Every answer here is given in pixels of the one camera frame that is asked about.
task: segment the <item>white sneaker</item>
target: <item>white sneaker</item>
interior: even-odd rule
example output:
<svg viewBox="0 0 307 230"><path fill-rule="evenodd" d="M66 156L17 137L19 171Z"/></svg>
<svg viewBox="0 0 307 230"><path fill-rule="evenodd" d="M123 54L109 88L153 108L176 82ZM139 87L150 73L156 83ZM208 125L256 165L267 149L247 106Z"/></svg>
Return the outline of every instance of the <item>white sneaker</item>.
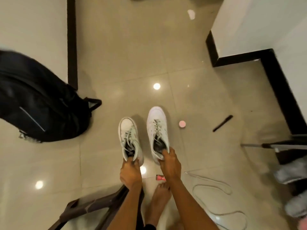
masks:
<svg viewBox="0 0 307 230"><path fill-rule="evenodd" d="M164 160L162 150L166 149L169 153L167 122L162 108L155 106L150 109L147 118L147 133L153 160L159 165L158 159Z"/></svg>
<svg viewBox="0 0 307 230"><path fill-rule="evenodd" d="M144 156L138 139L138 129L132 118L121 119L118 125L118 136L124 159L127 161L128 157L133 157L133 161L135 161L138 158L141 166L144 163Z"/></svg>

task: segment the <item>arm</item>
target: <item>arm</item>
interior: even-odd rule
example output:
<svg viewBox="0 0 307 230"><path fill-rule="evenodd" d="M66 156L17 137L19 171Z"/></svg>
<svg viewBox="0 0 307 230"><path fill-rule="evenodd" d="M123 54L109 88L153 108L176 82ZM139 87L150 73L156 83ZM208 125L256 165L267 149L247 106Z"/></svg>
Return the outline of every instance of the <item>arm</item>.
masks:
<svg viewBox="0 0 307 230"><path fill-rule="evenodd" d="M138 160L133 164L132 157L129 157L127 162L123 162L120 180L129 189L129 192L107 230L135 230L138 201L142 190L142 176Z"/></svg>
<svg viewBox="0 0 307 230"><path fill-rule="evenodd" d="M181 181L181 164L170 147L162 152L161 170L171 188L185 230L219 230Z"/></svg>

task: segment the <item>backpack strap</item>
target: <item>backpack strap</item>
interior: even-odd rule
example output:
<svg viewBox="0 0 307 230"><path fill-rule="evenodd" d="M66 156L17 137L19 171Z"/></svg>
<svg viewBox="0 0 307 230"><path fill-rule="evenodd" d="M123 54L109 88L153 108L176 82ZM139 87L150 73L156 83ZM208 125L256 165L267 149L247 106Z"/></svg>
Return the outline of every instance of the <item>backpack strap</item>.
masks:
<svg viewBox="0 0 307 230"><path fill-rule="evenodd" d="M91 108L90 108L90 112L92 112L93 110L97 109L98 107L101 106L102 104L102 100L100 99L95 99L95 98L88 98L86 97L85 99L83 99L84 101L87 101L87 102L90 102L90 103L95 103L95 105L93 105Z"/></svg>

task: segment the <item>glossy floor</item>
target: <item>glossy floor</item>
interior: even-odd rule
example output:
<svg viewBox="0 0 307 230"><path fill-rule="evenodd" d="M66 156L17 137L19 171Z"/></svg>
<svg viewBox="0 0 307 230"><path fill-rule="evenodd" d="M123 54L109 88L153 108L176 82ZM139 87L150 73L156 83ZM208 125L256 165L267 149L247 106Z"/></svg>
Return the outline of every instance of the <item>glossy floor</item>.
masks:
<svg viewBox="0 0 307 230"><path fill-rule="evenodd" d="M282 209L287 192L271 176L278 164L274 152L240 148L241 142L289 134L263 67L259 61L215 69L210 64L205 38L222 1L77 0L79 95L99 98L102 106L85 134L55 143L25 142L0 120L1 229L48 229L69 201L116 190L122 164L117 126L124 116L136 121L145 154L144 209L161 174L146 132L153 106L167 115L182 170L232 187L231 196L195 189L210 211L243 211L247 229L290 228ZM234 118L213 133L230 114ZM185 129L178 127L180 120ZM204 182L186 174L182 180L190 191ZM63 229L94 229L101 214L80 217ZM158 229L178 218L171 199ZM226 222L231 230L244 226L234 225L233 216Z"/></svg>

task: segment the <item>white cable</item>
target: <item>white cable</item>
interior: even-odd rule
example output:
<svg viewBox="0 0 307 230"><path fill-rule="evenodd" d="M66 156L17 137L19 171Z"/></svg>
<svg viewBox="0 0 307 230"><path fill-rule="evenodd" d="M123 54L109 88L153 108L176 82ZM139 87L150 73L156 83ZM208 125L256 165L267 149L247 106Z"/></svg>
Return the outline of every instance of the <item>white cable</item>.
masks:
<svg viewBox="0 0 307 230"><path fill-rule="evenodd" d="M217 214L217 213L213 213L211 212L207 206L205 205L205 203L194 193L194 190L196 187L198 186L202 186L202 187L206 187L206 188L211 188L211 189L217 189L217 190L220 190L222 192L224 192L225 194L227 195L231 195L232 194L232 189L231 189L231 186L228 185L227 183L225 182L221 182L221 181L217 181L217 180L214 180L214 179L211 179L211 178L206 178L206 177L203 177L203 176L199 176L199 175L195 175L195 174L191 174L190 172L185 172L187 175L191 176L191 177L194 177L194 178L198 178L198 179L202 179L202 180L206 180L206 181L210 181L210 182L215 182L217 184L220 184L220 185L224 185L226 187L226 189L221 189L220 187L218 186L214 186L214 185L204 185L204 184L197 184L195 186L193 186L192 188L192 193L193 193L193 196L196 197L198 199L198 201L201 203L201 205L203 206L204 210L206 213L208 213L209 215L212 215L212 216L226 216L226 215L232 215L232 214L236 214L236 213L239 213L239 214L243 214L244 217L245 217L245 225L244 225L244 228L240 229L240 230L246 230L246 228L248 227L248 222L247 222L247 217L246 217L246 214L242 211L234 211L234 212L228 212L228 213L223 213L223 214ZM221 224L218 224L216 221L214 221L216 225L226 229L226 230L230 230L228 228L226 228L225 226L222 226Z"/></svg>

